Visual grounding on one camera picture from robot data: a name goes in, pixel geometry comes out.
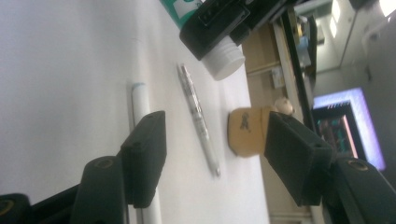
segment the monitor screen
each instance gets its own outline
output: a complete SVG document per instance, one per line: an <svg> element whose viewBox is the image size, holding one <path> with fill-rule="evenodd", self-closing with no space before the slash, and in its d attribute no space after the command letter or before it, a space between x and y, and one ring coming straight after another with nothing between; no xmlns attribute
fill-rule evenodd
<svg viewBox="0 0 396 224"><path fill-rule="evenodd" d="M319 135L333 141L340 155L366 160L378 170L386 168L361 88L315 97L313 114Z"/></svg>

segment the desk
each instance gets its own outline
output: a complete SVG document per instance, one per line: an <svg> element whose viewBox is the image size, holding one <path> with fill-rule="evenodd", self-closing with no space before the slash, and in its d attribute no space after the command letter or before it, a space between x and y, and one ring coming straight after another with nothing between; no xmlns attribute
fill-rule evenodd
<svg viewBox="0 0 396 224"><path fill-rule="evenodd" d="M165 110L163 223L269 223L258 157L236 157L227 117L249 106L245 69L215 81L178 39L159 1L0 3L0 194L31 203L76 185L85 164L115 155L131 131L133 83ZM209 173L177 79L191 71L219 151Z"/></svg>

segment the white pen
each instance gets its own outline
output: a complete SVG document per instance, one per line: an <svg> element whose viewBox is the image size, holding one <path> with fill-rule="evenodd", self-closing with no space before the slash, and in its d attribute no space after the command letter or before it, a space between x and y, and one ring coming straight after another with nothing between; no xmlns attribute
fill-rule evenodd
<svg viewBox="0 0 396 224"><path fill-rule="evenodd" d="M191 81L190 74L184 64L180 66L180 70L178 77L180 79L181 86L183 87L187 102L189 103L195 130L198 133L202 148L204 149L207 163L211 172L220 178L219 159L212 147L212 142L205 123L204 113L201 109L197 94L195 93L195 88Z"/></svg>

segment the green label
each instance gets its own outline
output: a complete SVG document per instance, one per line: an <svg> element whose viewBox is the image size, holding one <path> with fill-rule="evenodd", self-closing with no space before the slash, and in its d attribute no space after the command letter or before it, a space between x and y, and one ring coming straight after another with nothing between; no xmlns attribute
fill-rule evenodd
<svg viewBox="0 0 396 224"><path fill-rule="evenodd" d="M161 2L180 29L202 4L201 0L161 0Z"/></svg>

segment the black holder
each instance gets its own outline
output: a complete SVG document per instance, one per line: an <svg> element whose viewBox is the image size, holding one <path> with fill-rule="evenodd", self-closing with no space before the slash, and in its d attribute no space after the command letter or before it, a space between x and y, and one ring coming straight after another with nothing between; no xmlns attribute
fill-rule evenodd
<svg viewBox="0 0 396 224"><path fill-rule="evenodd" d="M396 191L375 167L337 158L297 119L270 113L265 157L297 205L324 205L326 223L396 223Z"/></svg>
<svg viewBox="0 0 396 224"><path fill-rule="evenodd" d="M0 196L0 223L129 223L128 204L151 204L166 158L165 112L141 119L117 157L90 161L79 185L30 205L23 194Z"/></svg>
<svg viewBox="0 0 396 224"><path fill-rule="evenodd" d="M239 46L252 30L306 0L207 0L186 21L180 39L201 60L226 35Z"/></svg>

